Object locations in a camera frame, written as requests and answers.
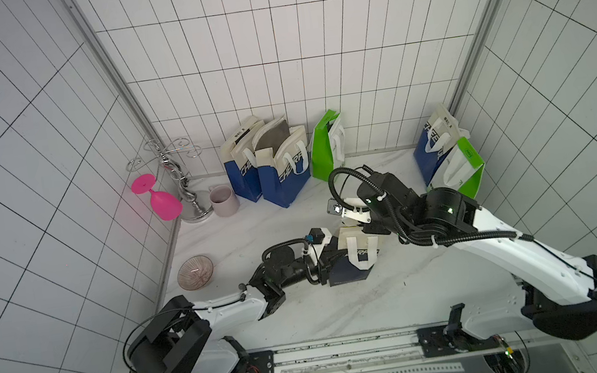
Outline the green white bag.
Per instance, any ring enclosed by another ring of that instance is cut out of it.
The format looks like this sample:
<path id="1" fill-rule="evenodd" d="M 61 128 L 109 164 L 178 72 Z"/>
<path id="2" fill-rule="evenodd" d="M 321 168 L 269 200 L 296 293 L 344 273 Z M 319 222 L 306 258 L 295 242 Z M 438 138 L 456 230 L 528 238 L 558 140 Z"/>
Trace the green white bag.
<path id="1" fill-rule="evenodd" d="M 483 179 L 484 167 L 484 160 L 471 141 L 460 138 L 441 160 L 427 190 L 451 188 L 475 199 Z"/>
<path id="2" fill-rule="evenodd" d="M 328 181 L 331 172 L 345 163 L 345 128 L 341 113 L 333 109 L 325 115 L 313 129 L 312 139 L 312 176 L 321 181 Z"/>

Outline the blue cheerful bag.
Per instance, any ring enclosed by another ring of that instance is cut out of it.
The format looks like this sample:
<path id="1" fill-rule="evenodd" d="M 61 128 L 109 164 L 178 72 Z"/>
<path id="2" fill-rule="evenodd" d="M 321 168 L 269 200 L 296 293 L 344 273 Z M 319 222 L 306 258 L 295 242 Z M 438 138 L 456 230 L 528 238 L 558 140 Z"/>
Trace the blue cheerful bag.
<path id="1" fill-rule="evenodd" d="M 311 177 L 305 126 L 281 116 L 261 127 L 252 145 L 264 199 L 290 207 Z"/>
<path id="2" fill-rule="evenodd" d="M 235 194 L 252 202 L 258 202 L 262 194 L 252 141 L 263 126 L 264 121 L 256 116 L 247 117 L 221 149 L 221 159 Z"/>

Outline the blue Cheerful bag front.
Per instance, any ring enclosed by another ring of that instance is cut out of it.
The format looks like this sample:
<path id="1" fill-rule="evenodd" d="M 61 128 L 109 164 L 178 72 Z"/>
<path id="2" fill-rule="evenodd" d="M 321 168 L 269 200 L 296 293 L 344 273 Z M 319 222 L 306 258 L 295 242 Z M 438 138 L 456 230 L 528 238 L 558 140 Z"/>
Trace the blue Cheerful bag front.
<path id="1" fill-rule="evenodd" d="M 252 141 L 263 126 L 264 121 L 256 116 L 247 117 L 221 149 L 221 159 L 235 194 L 252 202 L 258 202 L 262 194 Z"/>

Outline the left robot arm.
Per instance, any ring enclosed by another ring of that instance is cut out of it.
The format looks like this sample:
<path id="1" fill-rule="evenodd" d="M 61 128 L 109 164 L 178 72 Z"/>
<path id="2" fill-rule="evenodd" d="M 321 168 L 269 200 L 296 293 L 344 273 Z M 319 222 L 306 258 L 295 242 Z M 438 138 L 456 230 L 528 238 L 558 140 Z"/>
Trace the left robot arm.
<path id="1" fill-rule="evenodd" d="M 325 284 L 348 250 L 326 237 L 289 240 L 267 248 L 261 263 L 238 292 L 192 303 L 173 297 L 127 338 L 125 364 L 134 373 L 247 373 L 249 360 L 236 334 L 270 317 L 284 304 L 288 286 Z"/>

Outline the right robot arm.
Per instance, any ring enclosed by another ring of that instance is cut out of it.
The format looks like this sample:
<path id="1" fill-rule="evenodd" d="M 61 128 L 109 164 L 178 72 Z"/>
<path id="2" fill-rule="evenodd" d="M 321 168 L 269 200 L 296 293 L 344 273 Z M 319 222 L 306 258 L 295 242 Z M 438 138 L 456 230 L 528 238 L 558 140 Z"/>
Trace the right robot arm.
<path id="1" fill-rule="evenodd" d="M 455 189 L 420 195 L 375 171 L 360 181 L 357 196 L 371 218 L 401 243 L 469 252 L 511 275 L 504 289 L 451 307 L 442 331 L 450 348 L 468 352 L 496 335 L 531 329 L 561 340 L 597 332 L 597 255 L 557 251 Z"/>

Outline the dark blue bag behind right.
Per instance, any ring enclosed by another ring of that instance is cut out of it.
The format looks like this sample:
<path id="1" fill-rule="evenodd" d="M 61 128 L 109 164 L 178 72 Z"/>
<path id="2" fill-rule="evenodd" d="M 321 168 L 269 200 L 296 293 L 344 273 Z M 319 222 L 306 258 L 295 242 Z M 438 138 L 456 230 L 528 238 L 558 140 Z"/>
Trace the dark blue bag behind right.
<path id="1" fill-rule="evenodd" d="M 460 127 L 445 105 L 438 104 L 424 123 L 413 153 L 426 187 L 460 138 L 470 138 L 470 132 Z"/>

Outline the mauve ceramic mug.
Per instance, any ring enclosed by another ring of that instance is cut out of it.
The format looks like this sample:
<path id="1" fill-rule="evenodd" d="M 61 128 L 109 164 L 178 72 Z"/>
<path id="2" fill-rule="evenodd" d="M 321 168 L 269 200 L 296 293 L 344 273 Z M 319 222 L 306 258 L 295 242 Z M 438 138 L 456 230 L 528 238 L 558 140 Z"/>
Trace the mauve ceramic mug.
<path id="1" fill-rule="evenodd" d="M 209 199 L 214 213 L 220 218 L 234 216 L 240 208 L 240 201 L 230 184 L 211 187 Z"/>

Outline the round drain cover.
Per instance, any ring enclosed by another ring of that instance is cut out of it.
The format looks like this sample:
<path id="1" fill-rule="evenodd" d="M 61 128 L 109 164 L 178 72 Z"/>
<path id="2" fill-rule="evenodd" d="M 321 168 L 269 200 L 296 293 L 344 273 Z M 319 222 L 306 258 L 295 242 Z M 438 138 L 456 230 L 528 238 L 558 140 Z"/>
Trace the round drain cover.
<path id="1" fill-rule="evenodd" d="M 204 288 L 213 277 L 213 262 L 207 256 L 198 255 L 188 259 L 177 273 L 178 285 L 186 291 Z"/>

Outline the chrome glass holder stand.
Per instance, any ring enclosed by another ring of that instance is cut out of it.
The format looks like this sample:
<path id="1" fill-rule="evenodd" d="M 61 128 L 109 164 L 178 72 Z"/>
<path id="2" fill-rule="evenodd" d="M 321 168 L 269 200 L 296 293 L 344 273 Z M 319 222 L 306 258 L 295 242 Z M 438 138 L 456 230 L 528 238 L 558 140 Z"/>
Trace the chrome glass holder stand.
<path id="1" fill-rule="evenodd" d="M 207 190 L 194 191 L 189 188 L 189 173 L 173 158 L 174 154 L 182 152 L 192 159 L 197 158 L 201 154 L 201 147 L 193 145 L 188 138 L 179 138 L 169 144 L 162 144 L 159 139 L 152 139 L 145 141 L 142 150 L 145 155 L 138 153 L 126 164 L 125 169 L 127 172 L 139 172 L 151 163 L 156 163 L 158 168 L 164 170 L 176 186 L 175 192 L 168 191 L 168 193 L 171 193 L 183 203 L 183 212 L 175 220 L 179 219 L 185 223 L 193 224 L 209 218 L 213 212 L 209 192 Z"/>

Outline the pink plastic wine glass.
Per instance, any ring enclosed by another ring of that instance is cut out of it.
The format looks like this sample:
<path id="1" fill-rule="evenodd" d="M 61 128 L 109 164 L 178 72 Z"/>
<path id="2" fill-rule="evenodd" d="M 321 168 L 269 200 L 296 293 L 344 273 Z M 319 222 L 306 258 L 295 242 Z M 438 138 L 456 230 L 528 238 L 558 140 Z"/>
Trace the pink plastic wine glass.
<path id="1" fill-rule="evenodd" d="M 153 212 L 159 216 L 162 221 L 173 221 L 178 218 L 183 212 L 183 203 L 171 193 L 166 191 L 154 190 L 156 184 L 156 176 L 147 173 L 141 175 L 131 185 L 131 191 L 134 194 L 150 195 L 150 206 Z"/>

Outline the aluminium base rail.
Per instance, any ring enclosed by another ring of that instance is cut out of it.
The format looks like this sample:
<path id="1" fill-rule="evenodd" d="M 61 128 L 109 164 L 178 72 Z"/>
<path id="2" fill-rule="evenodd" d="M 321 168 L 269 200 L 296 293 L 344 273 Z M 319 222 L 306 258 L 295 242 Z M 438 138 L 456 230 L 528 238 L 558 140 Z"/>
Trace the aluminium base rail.
<path id="1" fill-rule="evenodd" d="M 274 373 L 361 373 L 431 363 L 460 356 L 489 354 L 502 349 L 505 344 L 523 350 L 525 347 L 540 347 L 560 342 L 540 331 L 509 332 L 502 334 L 499 341 L 496 340 L 500 345 L 496 349 L 426 358 L 417 338 L 418 329 L 423 327 L 401 328 L 282 346 L 270 350 L 274 352 Z"/>

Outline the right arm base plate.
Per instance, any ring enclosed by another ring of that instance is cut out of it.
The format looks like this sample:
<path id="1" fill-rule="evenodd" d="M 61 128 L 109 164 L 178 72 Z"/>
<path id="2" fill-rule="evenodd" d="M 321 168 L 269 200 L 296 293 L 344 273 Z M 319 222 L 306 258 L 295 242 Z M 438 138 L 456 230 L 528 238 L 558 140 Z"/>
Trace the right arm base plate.
<path id="1" fill-rule="evenodd" d="M 460 323 L 423 327 L 416 334 L 426 358 L 492 350 L 500 346 L 494 338 L 479 340 L 467 334 Z"/>

